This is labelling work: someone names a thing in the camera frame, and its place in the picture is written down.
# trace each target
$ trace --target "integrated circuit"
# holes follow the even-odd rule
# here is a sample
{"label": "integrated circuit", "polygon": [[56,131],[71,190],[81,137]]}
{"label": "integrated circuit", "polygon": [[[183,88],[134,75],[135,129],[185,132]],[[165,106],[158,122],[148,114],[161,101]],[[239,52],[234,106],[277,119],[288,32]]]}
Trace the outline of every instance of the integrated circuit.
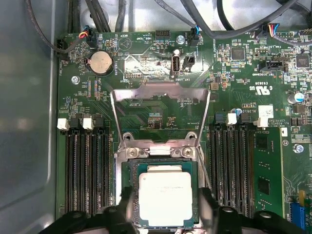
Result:
{"label": "integrated circuit", "polygon": [[231,52],[232,60],[245,60],[245,50],[243,47],[233,47]]}
{"label": "integrated circuit", "polygon": [[292,111],[296,114],[305,113],[306,105],[294,105]]}
{"label": "integrated circuit", "polygon": [[310,57],[309,55],[297,55],[296,57],[297,68],[309,68],[310,67]]}
{"label": "integrated circuit", "polygon": [[268,149],[268,136],[266,134],[257,134],[255,137],[255,145],[257,148]]}
{"label": "integrated circuit", "polygon": [[264,178],[258,178],[258,190],[261,193],[270,195],[270,181]]}

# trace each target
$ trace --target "capacitor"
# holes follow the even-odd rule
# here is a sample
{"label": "capacitor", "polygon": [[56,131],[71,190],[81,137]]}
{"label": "capacitor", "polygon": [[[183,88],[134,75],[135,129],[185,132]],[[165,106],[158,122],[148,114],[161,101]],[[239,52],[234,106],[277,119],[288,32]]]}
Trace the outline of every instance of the capacitor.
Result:
{"label": "capacitor", "polygon": [[185,43],[185,37],[183,35],[179,35],[176,37],[176,42],[179,44],[179,45],[183,45]]}
{"label": "capacitor", "polygon": [[296,104],[299,102],[303,102],[303,100],[304,100],[304,95],[302,93],[290,94],[288,96],[288,102],[290,104]]}
{"label": "capacitor", "polygon": [[96,51],[86,59],[86,66],[99,77],[109,75],[114,69],[113,58],[105,51]]}
{"label": "capacitor", "polygon": [[240,114],[243,113],[243,111],[240,108],[234,108],[234,109],[231,109],[231,113],[235,113],[236,116],[240,116]]}
{"label": "capacitor", "polygon": [[174,50],[174,56],[179,56],[180,55],[180,50],[179,49],[175,49]]}

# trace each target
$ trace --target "white connector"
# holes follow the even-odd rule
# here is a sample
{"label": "white connector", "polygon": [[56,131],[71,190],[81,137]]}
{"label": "white connector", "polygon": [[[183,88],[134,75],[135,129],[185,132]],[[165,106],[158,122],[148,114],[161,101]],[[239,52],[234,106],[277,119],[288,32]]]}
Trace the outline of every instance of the white connector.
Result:
{"label": "white connector", "polygon": [[231,126],[237,123],[236,113],[228,113],[226,115],[226,126]]}
{"label": "white connector", "polygon": [[66,118],[58,118],[58,129],[68,131],[69,127],[70,126]]}
{"label": "white connector", "polygon": [[93,120],[91,117],[89,118],[83,118],[83,123],[82,127],[86,130],[93,130],[94,125],[93,125]]}
{"label": "white connector", "polygon": [[254,121],[253,124],[258,128],[267,128],[269,126],[268,117],[259,117],[257,121]]}

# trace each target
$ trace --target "chip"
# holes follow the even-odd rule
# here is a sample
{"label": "chip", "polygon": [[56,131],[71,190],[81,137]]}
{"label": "chip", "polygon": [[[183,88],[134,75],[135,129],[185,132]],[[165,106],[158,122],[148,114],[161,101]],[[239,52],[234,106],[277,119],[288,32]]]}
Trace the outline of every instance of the chip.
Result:
{"label": "chip", "polygon": [[298,126],[298,118],[291,118],[291,126]]}
{"label": "chip", "polygon": [[310,67],[309,55],[297,55],[296,62],[297,62],[297,68],[309,68]]}
{"label": "chip", "polygon": [[294,105],[292,111],[296,114],[305,113],[306,105]]}
{"label": "chip", "polygon": [[214,102],[219,101],[219,94],[218,93],[211,93],[210,94],[210,100],[214,101]]}
{"label": "chip", "polygon": [[257,148],[268,149],[268,136],[267,134],[257,134],[255,136],[255,145]]}
{"label": "chip", "polygon": [[217,82],[212,82],[210,84],[210,89],[214,91],[219,90],[219,84]]}
{"label": "chip", "polygon": [[232,48],[232,60],[245,60],[245,51],[242,47]]}
{"label": "chip", "polygon": [[258,178],[258,191],[270,195],[270,181],[264,178]]}

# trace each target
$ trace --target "blue connector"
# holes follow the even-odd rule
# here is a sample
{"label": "blue connector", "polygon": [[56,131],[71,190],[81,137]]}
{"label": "blue connector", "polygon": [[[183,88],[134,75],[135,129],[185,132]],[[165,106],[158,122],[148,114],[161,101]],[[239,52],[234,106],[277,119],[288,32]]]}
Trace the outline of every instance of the blue connector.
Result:
{"label": "blue connector", "polygon": [[291,219],[292,223],[295,224],[297,227],[305,230],[305,211],[306,208],[301,207],[299,203],[293,202],[291,203]]}

